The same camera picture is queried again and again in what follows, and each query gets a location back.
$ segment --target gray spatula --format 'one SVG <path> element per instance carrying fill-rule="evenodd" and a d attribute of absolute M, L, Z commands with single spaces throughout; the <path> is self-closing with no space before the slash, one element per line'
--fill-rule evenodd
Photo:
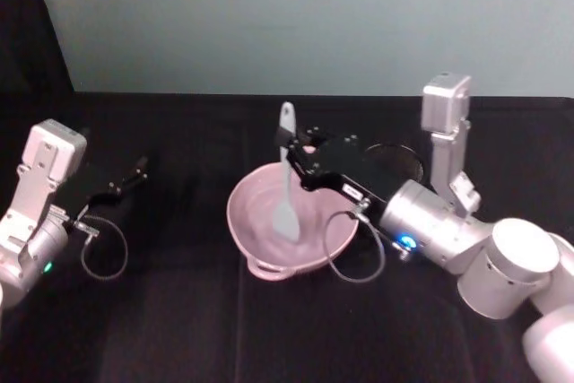
<path fill-rule="evenodd" d="M 295 108 L 290 102 L 281 106 L 279 126 L 295 135 Z M 291 242 L 299 239 L 299 218 L 291 204 L 291 166 L 287 161 L 287 149 L 281 148 L 281 164 L 283 168 L 283 198 L 273 211 L 273 229 Z"/>

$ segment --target black curtain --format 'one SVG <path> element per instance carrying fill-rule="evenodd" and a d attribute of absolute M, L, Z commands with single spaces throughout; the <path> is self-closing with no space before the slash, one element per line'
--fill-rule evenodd
<path fill-rule="evenodd" d="M 0 0 L 0 94 L 54 99 L 72 92 L 44 0 Z"/>

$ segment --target teal wall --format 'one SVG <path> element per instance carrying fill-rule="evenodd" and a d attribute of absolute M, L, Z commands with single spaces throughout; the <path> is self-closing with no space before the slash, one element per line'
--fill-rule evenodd
<path fill-rule="evenodd" d="M 46 0 L 77 91 L 574 95 L 574 0 Z"/>

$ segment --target black table surface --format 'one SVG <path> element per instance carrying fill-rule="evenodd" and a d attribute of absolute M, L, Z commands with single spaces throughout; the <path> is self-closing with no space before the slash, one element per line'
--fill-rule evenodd
<path fill-rule="evenodd" d="M 281 283 L 248 272 L 225 206 L 244 175 L 277 160 L 284 100 L 295 103 L 300 125 L 431 154 L 419 130 L 420 98 L 3 98 L 2 208 L 30 127 L 45 118 L 88 126 L 85 160 L 107 169 L 150 155 L 150 180 L 107 212 L 130 246 L 121 279 L 84 274 L 83 238 L 73 236 L 72 251 L 5 312 L 1 381 L 536 382 L 520 343 L 536 311 L 525 304 L 504 321 L 481 318 L 458 297 L 455 278 L 431 264 L 389 256 L 385 272 L 365 285 L 328 268 Z M 483 197 L 480 219 L 521 217 L 574 238 L 573 107 L 562 99 L 473 99 L 465 170 Z M 360 235 L 338 263 L 349 274 L 373 269 L 369 238 Z"/>

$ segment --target bowl handle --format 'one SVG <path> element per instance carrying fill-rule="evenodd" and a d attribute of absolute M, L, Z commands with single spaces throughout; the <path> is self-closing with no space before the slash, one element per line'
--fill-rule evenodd
<path fill-rule="evenodd" d="M 295 275 L 293 268 L 269 265 L 258 261 L 254 257 L 248 257 L 248 269 L 255 277 L 268 282 L 280 282 Z"/>

